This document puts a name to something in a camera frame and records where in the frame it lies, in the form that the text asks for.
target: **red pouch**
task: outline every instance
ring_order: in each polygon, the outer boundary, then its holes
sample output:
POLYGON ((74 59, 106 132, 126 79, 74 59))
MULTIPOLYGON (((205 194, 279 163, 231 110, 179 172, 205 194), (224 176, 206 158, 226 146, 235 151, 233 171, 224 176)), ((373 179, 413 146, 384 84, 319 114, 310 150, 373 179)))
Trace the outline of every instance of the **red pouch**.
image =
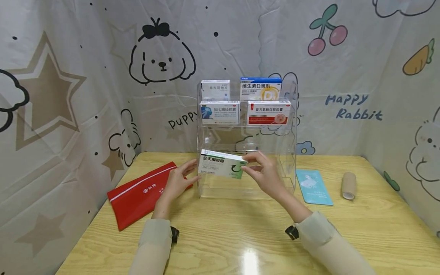
POLYGON ((119 231, 154 210, 169 172, 175 168, 174 162, 170 162, 107 193, 119 231))

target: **beige sleeve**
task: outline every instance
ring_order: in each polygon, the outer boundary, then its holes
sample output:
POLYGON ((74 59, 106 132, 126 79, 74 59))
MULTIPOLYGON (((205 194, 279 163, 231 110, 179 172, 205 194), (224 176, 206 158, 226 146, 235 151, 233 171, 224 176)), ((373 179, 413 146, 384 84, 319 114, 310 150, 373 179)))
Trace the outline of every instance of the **beige sleeve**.
POLYGON ((331 274, 376 274, 364 257, 336 231, 320 212, 314 212, 295 226, 303 247, 331 274))
POLYGON ((171 250, 171 237, 169 220, 147 220, 128 274, 162 275, 171 250))

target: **blue booklet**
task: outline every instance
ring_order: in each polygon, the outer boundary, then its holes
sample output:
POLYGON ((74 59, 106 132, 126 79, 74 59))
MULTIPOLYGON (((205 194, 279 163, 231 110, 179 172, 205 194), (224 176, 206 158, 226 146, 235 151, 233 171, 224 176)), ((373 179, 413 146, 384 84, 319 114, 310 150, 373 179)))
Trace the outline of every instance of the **blue booklet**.
POLYGON ((318 170, 297 169, 297 177, 306 203, 333 205, 318 170))

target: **acrylic display rack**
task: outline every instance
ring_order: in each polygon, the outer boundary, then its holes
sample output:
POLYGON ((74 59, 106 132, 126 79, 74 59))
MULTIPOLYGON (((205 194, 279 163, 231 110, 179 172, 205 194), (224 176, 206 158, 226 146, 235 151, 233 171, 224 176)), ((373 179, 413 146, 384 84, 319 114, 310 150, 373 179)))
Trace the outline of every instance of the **acrylic display rack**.
MULTIPOLYGON (((231 99, 240 100, 240 83, 231 81, 231 99)), ((297 135, 297 85, 283 82, 279 100, 289 100, 291 110, 286 125, 248 125, 246 115, 248 102, 240 101, 240 120, 238 125, 204 125, 200 111, 202 93, 197 87, 197 151, 198 159, 202 149, 228 154, 245 155, 253 151, 262 151, 277 163, 278 172, 287 190, 295 190, 296 135, 297 135)), ((269 198, 257 183, 243 173, 242 178, 201 174, 198 193, 201 198, 269 198)))

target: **white cloth backdrop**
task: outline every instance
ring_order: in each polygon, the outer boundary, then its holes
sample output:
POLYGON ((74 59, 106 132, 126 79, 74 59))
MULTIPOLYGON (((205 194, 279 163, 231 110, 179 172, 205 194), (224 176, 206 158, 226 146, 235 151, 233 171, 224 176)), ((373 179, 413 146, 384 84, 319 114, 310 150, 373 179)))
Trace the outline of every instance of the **white cloth backdrop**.
POLYGON ((202 79, 295 81, 297 153, 365 156, 440 235, 439 13, 436 0, 1 1, 0 273, 53 274, 136 153, 194 151, 202 79))

